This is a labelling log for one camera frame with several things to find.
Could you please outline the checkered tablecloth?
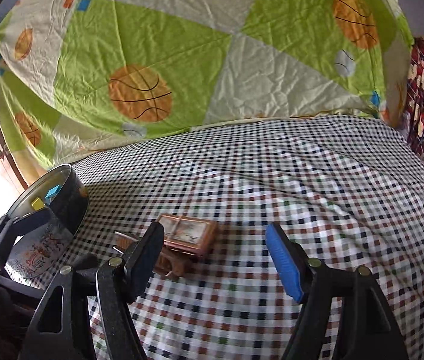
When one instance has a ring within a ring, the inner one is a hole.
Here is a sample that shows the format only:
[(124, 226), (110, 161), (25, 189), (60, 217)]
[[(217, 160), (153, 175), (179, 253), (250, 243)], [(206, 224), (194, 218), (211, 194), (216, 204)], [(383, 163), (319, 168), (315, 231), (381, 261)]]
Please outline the checkered tablecloth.
[(113, 257), (118, 232), (210, 250), (179, 279), (153, 275), (130, 306), (151, 359), (279, 359), (326, 274), (380, 287), (408, 357), (424, 359), (424, 162), (396, 130), (349, 116), (267, 120), (143, 141), (73, 166), (89, 196), (50, 270)]

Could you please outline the blue toy cube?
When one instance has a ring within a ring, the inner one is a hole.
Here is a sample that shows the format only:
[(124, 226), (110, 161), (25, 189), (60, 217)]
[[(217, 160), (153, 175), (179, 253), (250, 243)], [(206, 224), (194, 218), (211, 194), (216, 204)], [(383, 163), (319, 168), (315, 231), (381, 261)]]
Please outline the blue toy cube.
[(49, 206), (52, 203), (53, 199), (57, 197), (60, 190), (61, 190), (61, 185), (57, 184), (54, 187), (52, 187), (52, 189), (47, 191), (44, 197), (44, 204)]

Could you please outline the round Danisa cookie tin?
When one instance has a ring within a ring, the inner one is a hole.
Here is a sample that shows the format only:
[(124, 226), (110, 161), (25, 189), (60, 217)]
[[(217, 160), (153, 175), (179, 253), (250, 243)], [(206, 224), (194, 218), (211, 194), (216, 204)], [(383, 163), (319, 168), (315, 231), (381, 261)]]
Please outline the round Danisa cookie tin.
[(8, 274), (31, 280), (48, 271), (72, 242), (87, 206), (87, 189), (68, 163), (36, 180), (7, 211), (19, 231), (5, 263)]

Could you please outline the basketball pattern bed sheet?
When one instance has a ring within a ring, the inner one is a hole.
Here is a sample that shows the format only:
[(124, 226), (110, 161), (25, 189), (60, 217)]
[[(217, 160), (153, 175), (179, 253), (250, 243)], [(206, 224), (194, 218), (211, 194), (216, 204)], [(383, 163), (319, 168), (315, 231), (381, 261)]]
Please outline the basketball pattern bed sheet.
[(0, 23), (0, 125), (22, 174), (245, 119), (403, 108), (398, 0), (19, 0)]

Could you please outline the brown card deck box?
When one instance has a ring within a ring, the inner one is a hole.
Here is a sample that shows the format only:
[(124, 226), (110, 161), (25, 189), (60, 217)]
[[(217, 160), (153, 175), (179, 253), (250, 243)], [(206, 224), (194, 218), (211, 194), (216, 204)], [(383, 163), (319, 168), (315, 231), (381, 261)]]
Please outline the brown card deck box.
[(215, 221), (183, 215), (161, 214), (157, 222), (164, 228), (167, 248), (197, 258), (209, 252), (218, 230)]

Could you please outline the small yellow toy block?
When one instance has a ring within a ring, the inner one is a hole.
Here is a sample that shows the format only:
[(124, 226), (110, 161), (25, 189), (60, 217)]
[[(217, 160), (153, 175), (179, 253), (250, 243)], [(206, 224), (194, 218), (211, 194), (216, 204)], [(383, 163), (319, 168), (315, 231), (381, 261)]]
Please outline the small yellow toy block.
[(40, 197), (36, 197), (31, 201), (31, 207), (35, 211), (39, 211), (39, 210), (45, 208), (45, 203), (42, 201), (42, 199)]

